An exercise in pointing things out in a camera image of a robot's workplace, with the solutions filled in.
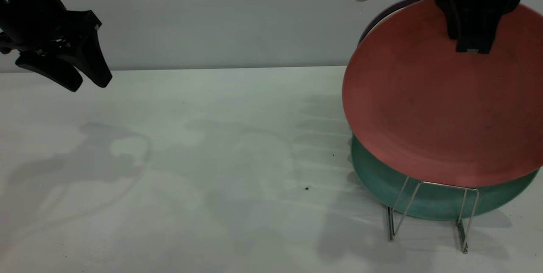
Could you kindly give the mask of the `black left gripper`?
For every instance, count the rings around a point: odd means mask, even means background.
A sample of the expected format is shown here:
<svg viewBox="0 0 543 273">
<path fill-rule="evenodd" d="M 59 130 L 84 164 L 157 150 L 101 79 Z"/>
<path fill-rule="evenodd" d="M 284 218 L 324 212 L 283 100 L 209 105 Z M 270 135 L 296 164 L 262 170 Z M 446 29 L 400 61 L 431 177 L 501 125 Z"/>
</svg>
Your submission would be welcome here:
<svg viewBox="0 0 543 273">
<path fill-rule="evenodd" d="M 61 60 L 21 52 L 16 66 L 41 74 L 72 92 L 83 83 L 78 69 L 95 85 L 105 88 L 112 74 L 98 40 L 96 29 L 101 25 L 93 11 L 69 11 L 60 0 L 1 0 L 1 53 L 36 49 L 68 35 L 57 53 Z M 91 26 L 95 29 L 85 31 Z"/>
</svg>

